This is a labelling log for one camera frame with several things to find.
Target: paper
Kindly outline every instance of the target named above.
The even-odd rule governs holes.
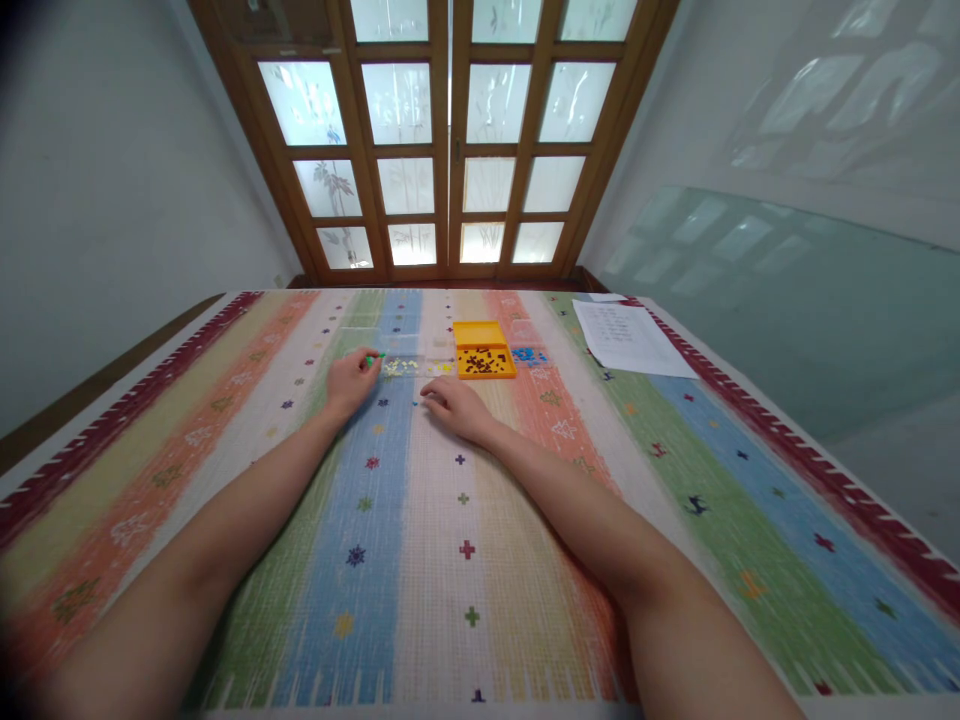
[[[587,347],[612,370],[696,378],[644,308],[573,301]]]
[[[625,296],[616,293],[587,293],[587,295],[594,302],[620,302],[627,299]]]

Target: yellow box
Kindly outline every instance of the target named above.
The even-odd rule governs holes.
[[[498,322],[456,322],[457,377],[461,380],[510,379],[517,366]]]

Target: colorful tablecloth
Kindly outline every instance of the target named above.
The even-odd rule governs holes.
[[[383,377],[238,589],[187,705],[631,715],[626,636],[604,593],[499,464],[419,402],[455,372],[453,321],[492,319],[522,360],[514,380],[474,383],[494,414],[690,556],[811,716],[960,713],[957,570],[655,305],[701,379],[600,367],[574,297],[225,298],[0,481],[17,667],[55,667],[365,344],[387,353]]]

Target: glass door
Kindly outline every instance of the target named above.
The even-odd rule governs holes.
[[[301,244],[328,284],[441,277],[446,0],[327,0],[326,12],[329,47],[257,45],[241,63]]]
[[[452,277],[562,274],[649,29],[636,5],[454,4]]]
[[[568,274],[677,5],[189,2],[324,285]]]

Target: person's left hand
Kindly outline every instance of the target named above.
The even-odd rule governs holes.
[[[349,355],[334,361],[327,373],[327,404],[344,420],[349,419],[367,399],[377,382],[383,359],[373,348],[357,348]],[[373,365],[367,358],[376,358]]]

